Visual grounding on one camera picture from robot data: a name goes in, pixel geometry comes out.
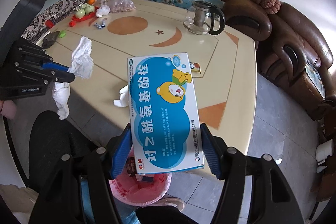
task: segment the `cartoon bear illustration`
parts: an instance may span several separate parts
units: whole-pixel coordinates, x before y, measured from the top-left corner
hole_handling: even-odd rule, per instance
[[[182,87],[185,83],[191,83],[192,77],[188,72],[182,72],[173,69],[172,82],[164,82],[156,89],[166,102],[171,104],[178,103],[183,100],[185,89]]]

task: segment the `orange circle design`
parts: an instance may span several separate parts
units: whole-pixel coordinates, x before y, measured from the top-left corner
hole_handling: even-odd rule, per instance
[[[132,34],[145,30],[147,26],[147,20],[142,17],[121,17],[113,20],[107,30],[114,34]]]

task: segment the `screw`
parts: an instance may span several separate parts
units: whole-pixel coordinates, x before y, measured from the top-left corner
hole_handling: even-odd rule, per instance
[[[98,154],[104,154],[106,152],[106,148],[105,147],[98,147],[97,148],[97,153]]]
[[[67,161],[68,159],[70,159],[70,155],[69,154],[64,154],[61,159],[63,161]]]
[[[272,156],[269,155],[269,154],[265,154],[265,155],[263,155],[263,158],[264,158],[264,160],[266,160],[266,161],[271,161],[271,160],[272,160]]]
[[[234,147],[228,147],[227,148],[227,152],[230,154],[236,154],[237,153],[237,149]]]

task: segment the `glass teapot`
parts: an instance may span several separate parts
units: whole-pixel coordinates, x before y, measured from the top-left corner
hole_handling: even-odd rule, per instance
[[[219,29],[216,31],[213,29],[215,20],[219,21]],[[183,25],[195,34],[218,35],[224,30],[225,18],[223,12],[212,3],[205,0],[194,0],[188,9]]]

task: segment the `orange triangle design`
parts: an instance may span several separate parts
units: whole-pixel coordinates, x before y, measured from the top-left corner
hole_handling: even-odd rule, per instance
[[[235,35],[233,35],[232,33],[229,33],[229,32],[226,32],[226,31],[224,31],[226,34],[227,34],[227,36],[229,37],[229,38],[231,38],[231,40],[238,46],[238,41],[239,41],[239,38],[238,37],[236,37]]]
[[[208,126],[218,129],[224,114],[226,102],[207,106],[198,110],[199,121],[205,122]]]

